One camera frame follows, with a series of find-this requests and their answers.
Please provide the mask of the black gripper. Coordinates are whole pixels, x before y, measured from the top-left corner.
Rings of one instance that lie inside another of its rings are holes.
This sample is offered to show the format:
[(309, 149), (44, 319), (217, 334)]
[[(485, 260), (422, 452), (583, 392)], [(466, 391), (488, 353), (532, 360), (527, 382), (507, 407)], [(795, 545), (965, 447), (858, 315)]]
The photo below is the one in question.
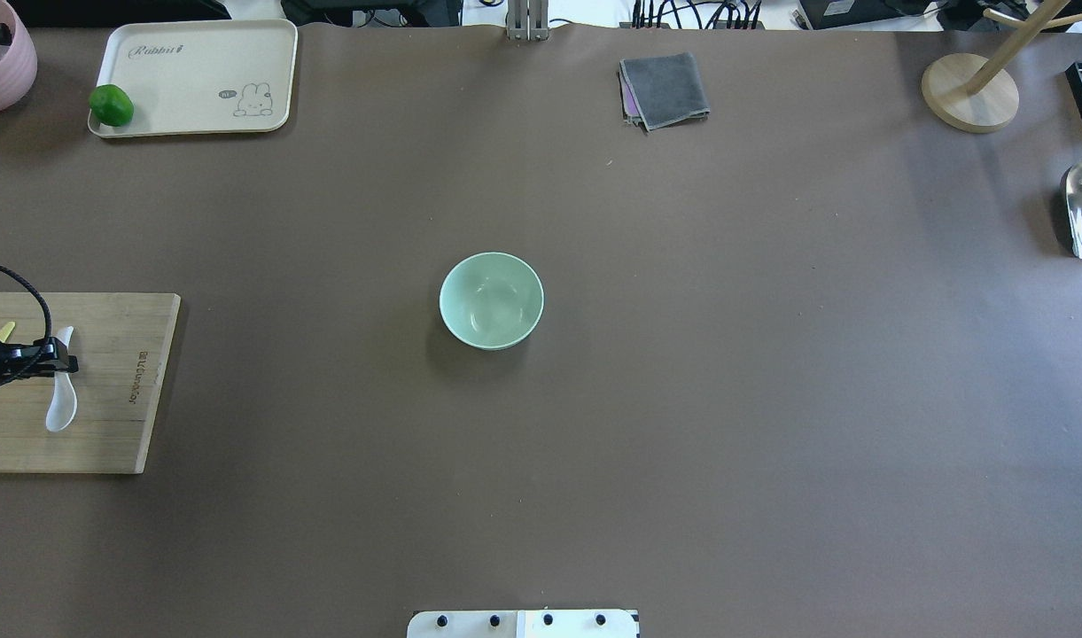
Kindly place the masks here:
[(39, 362), (42, 377), (79, 371), (79, 361), (71, 355), (67, 344), (45, 345), (45, 338), (38, 338), (31, 345), (23, 346), (6, 344), (0, 338), (0, 387), (13, 381), (37, 376)]

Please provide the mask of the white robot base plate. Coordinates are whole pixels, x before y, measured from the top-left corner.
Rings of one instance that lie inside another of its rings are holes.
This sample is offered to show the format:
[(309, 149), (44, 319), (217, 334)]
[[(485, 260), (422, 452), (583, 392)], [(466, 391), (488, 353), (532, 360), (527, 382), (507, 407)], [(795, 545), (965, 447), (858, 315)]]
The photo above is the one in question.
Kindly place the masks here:
[(623, 609), (424, 611), (407, 637), (639, 637), (638, 612)]

